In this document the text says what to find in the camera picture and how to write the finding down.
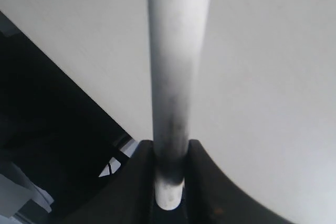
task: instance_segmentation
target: metal pole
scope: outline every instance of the metal pole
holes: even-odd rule
[[[183,189],[191,94],[204,37],[209,0],[148,0],[155,197],[176,208]]]

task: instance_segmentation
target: white pole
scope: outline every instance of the white pole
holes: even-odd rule
[[[148,0],[152,74],[155,197],[176,208],[183,189],[191,94],[209,0]]]

